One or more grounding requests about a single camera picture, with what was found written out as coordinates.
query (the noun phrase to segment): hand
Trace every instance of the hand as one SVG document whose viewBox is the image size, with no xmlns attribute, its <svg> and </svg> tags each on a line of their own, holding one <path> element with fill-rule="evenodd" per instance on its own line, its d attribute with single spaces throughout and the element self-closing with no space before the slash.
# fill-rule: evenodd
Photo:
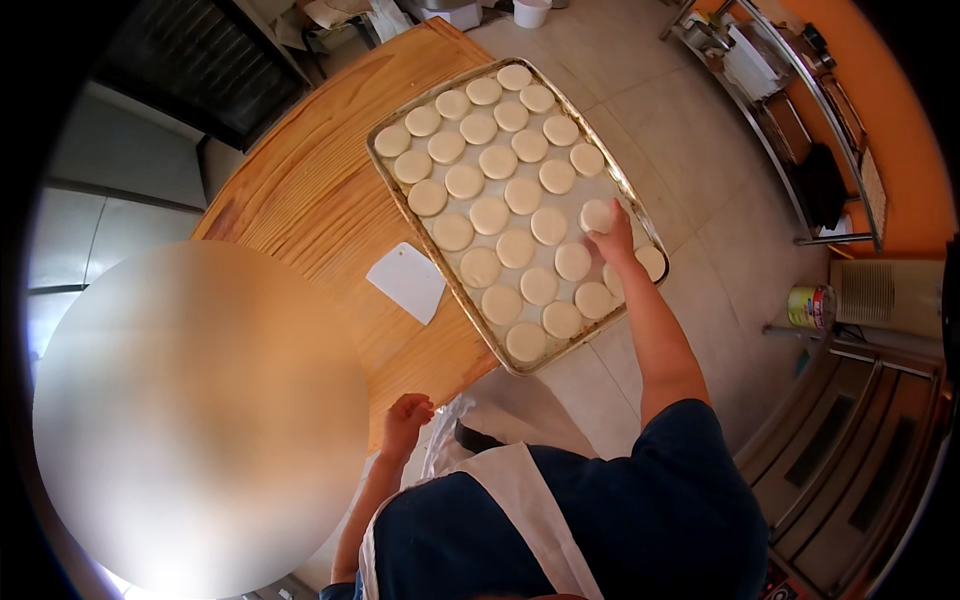
<svg viewBox="0 0 960 600">
<path fill-rule="evenodd" d="M 404 394 L 387 411 L 380 456 L 406 465 L 417 447 L 420 428 L 433 419 L 433 402 L 425 394 Z"/>
<path fill-rule="evenodd" d="M 587 237 L 597 245 L 597 250 L 603 259 L 618 273 L 631 262 L 636 262 L 634 256 L 634 230 L 630 227 L 630 216 L 623 209 L 616 198 L 611 200 L 610 213 L 612 216 L 610 231 L 588 231 Z"/>
</svg>

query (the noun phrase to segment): blurred circle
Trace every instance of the blurred circle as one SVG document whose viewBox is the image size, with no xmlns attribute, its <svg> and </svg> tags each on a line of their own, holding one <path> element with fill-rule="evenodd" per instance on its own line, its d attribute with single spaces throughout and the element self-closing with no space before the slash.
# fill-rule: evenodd
<svg viewBox="0 0 960 600">
<path fill-rule="evenodd" d="M 40 366 L 36 461 L 97 562 L 223 598 L 309 558 L 346 512 L 367 385 L 320 288 L 234 244 L 128 258 L 73 303 Z"/>
</svg>

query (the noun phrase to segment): navy blue shirt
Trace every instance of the navy blue shirt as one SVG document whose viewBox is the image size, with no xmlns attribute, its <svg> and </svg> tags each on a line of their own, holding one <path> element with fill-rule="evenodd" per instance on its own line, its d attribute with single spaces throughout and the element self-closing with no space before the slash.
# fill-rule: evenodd
<svg viewBox="0 0 960 600">
<path fill-rule="evenodd" d="M 756 598 L 766 522 L 705 403 L 664 409 L 629 457 L 587 459 L 544 445 L 530 453 L 607 600 Z M 556 593 L 513 524 L 466 473 L 394 498 L 373 541 L 384 600 Z M 321 592 L 323 600 L 360 596 L 359 577 Z"/>
</svg>

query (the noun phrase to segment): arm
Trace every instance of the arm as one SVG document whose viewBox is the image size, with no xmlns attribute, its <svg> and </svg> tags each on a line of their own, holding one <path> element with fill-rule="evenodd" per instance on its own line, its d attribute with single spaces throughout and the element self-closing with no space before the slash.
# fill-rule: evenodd
<svg viewBox="0 0 960 600">
<path fill-rule="evenodd" d="M 360 544 L 373 513 L 383 501 L 400 489 L 400 475 L 417 446 L 420 428 L 433 419 L 433 404 L 423 394 L 404 394 L 390 410 L 384 425 L 383 447 L 373 461 L 367 483 L 347 519 L 333 557 L 331 584 L 356 580 L 360 566 Z"/>
<path fill-rule="evenodd" d="M 623 282 L 636 361 L 643 375 L 640 416 L 645 427 L 674 402 L 697 398 L 709 404 L 707 384 L 684 331 L 634 256 L 630 217 L 616 199 L 611 212 L 610 232 L 591 231 L 588 237 Z"/>
</svg>

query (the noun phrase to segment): baking sheet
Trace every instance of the baking sheet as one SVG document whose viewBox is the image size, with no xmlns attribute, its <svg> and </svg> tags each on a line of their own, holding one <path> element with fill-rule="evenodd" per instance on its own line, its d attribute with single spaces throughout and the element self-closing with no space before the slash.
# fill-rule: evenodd
<svg viewBox="0 0 960 600">
<path fill-rule="evenodd" d="M 413 108 L 420 106 L 432 106 L 434 100 L 442 92 L 447 91 L 448 89 L 465 89 L 467 84 L 474 79 L 480 77 L 495 77 L 496 71 L 507 64 L 519 63 L 526 66 L 534 74 L 535 84 L 542 84 L 550 89 L 555 97 L 557 98 L 557 104 L 550 109 L 546 114 L 530 114 L 530 120 L 527 123 L 526 128 L 530 130 L 537 130 L 542 132 L 543 122 L 547 118 L 557 115 L 565 114 L 570 116 L 574 122 L 576 122 L 581 130 L 580 135 L 577 138 L 577 141 L 570 146 L 558 147 L 553 144 L 550 144 L 547 156 L 536 163 L 525 163 L 520 162 L 517 165 L 516 172 L 505 180 L 491 180 L 485 178 L 484 180 L 484 189 L 483 191 L 473 199 L 470 200 L 457 200 L 452 196 L 449 197 L 444 210 L 441 211 L 438 215 L 433 217 L 421 218 L 414 214 L 406 203 L 406 194 L 410 190 L 410 185 L 405 183 L 400 183 L 394 178 L 393 165 L 395 160 L 393 158 L 383 158 L 376 154 L 373 150 L 373 140 L 376 138 L 376 135 L 385 127 L 393 125 L 397 122 L 402 122 L 402 119 L 406 114 Z M 503 96 L 499 102 L 506 101 L 516 101 L 519 102 L 519 92 L 509 91 L 504 89 Z M 472 113 L 482 113 L 488 114 L 492 117 L 493 107 L 496 104 L 490 105 L 488 107 L 478 107 L 472 106 Z M 441 123 L 441 127 L 438 131 L 459 131 L 460 121 L 450 121 L 444 119 Z M 503 145 L 508 148 L 511 147 L 510 141 L 515 134 L 512 132 L 504 132 L 498 130 L 496 136 L 489 144 L 483 145 L 473 145 L 467 144 L 467 148 L 464 151 L 464 154 L 455 164 L 470 164 L 473 166 L 479 167 L 479 157 L 487 147 L 491 145 Z M 411 150 L 418 150 L 421 152 L 427 152 L 427 142 L 429 141 L 430 136 L 426 137 L 414 137 L 411 143 Z M 513 178 L 524 177 L 531 180 L 539 181 L 539 171 L 540 166 L 546 161 L 554 158 L 559 158 L 569 162 L 570 150 L 579 143 L 588 141 L 594 146 L 598 147 L 600 151 L 604 154 L 604 157 L 607 161 L 607 168 L 595 178 L 584 178 L 579 174 L 573 185 L 573 188 L 567 194 L 556 195 L 543 190 L 543 202 L 540 206 L 554 206 L 560 209 L 567 220 L 567 233 L 566 238 L 563 240 L 562 244 L 570 242 L 584 243 L 586 240 L 586 235 L 580 229 L 579 226 L 579 214 L 580 208 L 583 204 L 591 199 L 602 199 L 607 200 L 612 197 L 617 197 L 621 204 L 628 208 L 628 214 L 631 216 L 631 223 L 634 229 L 634 247 L 641 248 L 643 246 L 654 245 L 659 250 L 660 253 L 666 258 L 666 252 L 663 251 L 663 245 L 660 242 L 659 237 L 653 229 L 652 223 L 650 223 L 649 218 L 646 215 L 646 211 L 643 208 L 642 203 L 636 197 L 636 192 L 634 192 L 633 187 L 629 184 L 626 177 L 623 175 L 623 172 L 612 160 L 612 156 L 607 151 L 606 147 L 603 146 L 600 142 L 595 132 L 589 127 L 586 121 L 583 119 L 582 115 L 569 103 L 569 101 L 556 89 L 554 85 L 548 82 L 542 74 L 530 64 L 528 61 L 523 59 L 504 59 L 491 64 L 485 65 L 474 71 L 471 71 L 461 77 L 458 77 L 451 82 L 442 84 L 424 94 L 417 100 L 409 103 L 404 106 L 396 113 L 382 121 L 377 125 L 371 132 L 368 137 L 368 149 L 373 158 L 373 162 L 377 167 L 377 170 L 384 177 L 384 180 L 388 183 L 388 186 L 391 188 L 391 191 L 394 193 L 397 206 L 400 208 L 400 211 L 403 213 L 404 217 L 411 223 L 414 229 L 417 231 L 418 236 L 421 242 L 424 245 L 424 248 L 427 251 L 427 254 L 431 259 L 437 264 L 441 273 L 444 275 L 444 278 L 447 280 L 447 283 L 450 285 L 454 296 L 457 298 L 458 302 L 463 306 L 464 310 L 467 312 L 470 319 L 477 326 L 477 329 L 480 331 L 481 335 L 487 341 L 487 344 L 491 347 L 491 350 L 497 356 L 505 368 L 514 373 L 514 374 L 531 374 L 546 365 L 550 364 L 554 360 L 557 360 L 561 356 L 565 355 L 567 352 L 570 352 L 581 344 L 587 342 L 594 335 L 615 323 L 616 320 L 621 318 L 626 313 L 626 308 L 621 304 L 619 307 L 613 310 L 603 319 L 599 320 L 589 320 L 584 318 L 582 332 L 574 338 L 569 340 L 560 340 L 554 338 L 550 335 L 547 335 L 547 350 L 545 356 L 534 363 L 522 363 L 513 356 L 511 356 L 506 351 L 505 339 L 507 332 L 510 328 L 521 321 L 531 321 L 533 323 L 540 324 L 540 314 L 542 312 L 542 306 L 535 306 L 526 300 L 523 303 L 523 311 L 520 313 L 517 321 L 512 324 L 507 325 L 497 325 L 493 324 L 486 320 L 482 312 L 479 310 L 480 299 L 483 297 L 486 288 L 476 289 L 470 288 L 460 281 L 460 260 L 463 255 L 470 249 L 477 247 L 486 247 L 490 249 L 495 249 L 496 241 L 499 239 L 500 235 L 503 233 L 497 233 L 496 235 L 480 235 L 479 233 L 474 232 L 474 238 L 471 244 L 464 250 L 459 252 L 447 252 L 440 250 L 436 244 L 433 242 L 430 233 L 433 230 L 433 224 L 436 221 L 437 217 L 446 214 L 446 213 L 457 213 L 461 214 L 464 217 L 469 218 L 469 210 L 473 203 L 483 198 L 484 196 L 495 196 L 496 198 L 503 198 L 503 191 L 506 187 L 507 182 Z M 442 166 L 434 163 L 433 171 L 430 174 L 429 179 L 435 180 L 440 184 L 444 183 L 444 177 L 446 172 L 450 169 L 450 166 Z M 507 226 L 504 228 L 504 231 L 511 228 L 525 228 L 530 231 L 530 219 L 532 215 L 516 215 L 511 212 L 510 219 L 507 222 Z M 530 263 L 522 269 L 508 269 L 504 267 L 501 270 L 500 277 L 496 283 L 508 285 L 514 289 L 519 288 L 520 277 L 528 269 L 533 267 L 544 267 L 549 271 L 556 273 L 554 269 L 554 253 L 557 246 L 544 246 L 543 244 L 537 243 L 537 251 L 534 255 L 534 258 Z M 560 280 L 560 290 L 558 293 L 558 300 L 565 300 L 568 302 L 573 302 L 573 296 L 576 289 L 588 281 L 598 281 L 603 282 L 602 270 L 604 261 L 599 256 L 599 253 L 596 251 L 590 242 L 585 244 L 590 249 L 593 258 L 593 264 L 588 275 L 580 281 L 567 281 L 561 277 Z M 667 277 L 669 273 L 669 262 L 667 261 L 667 269 L 664 272 L 663 276 L 657 281 L 657 284 L 661 284 Z"/>
</svg>

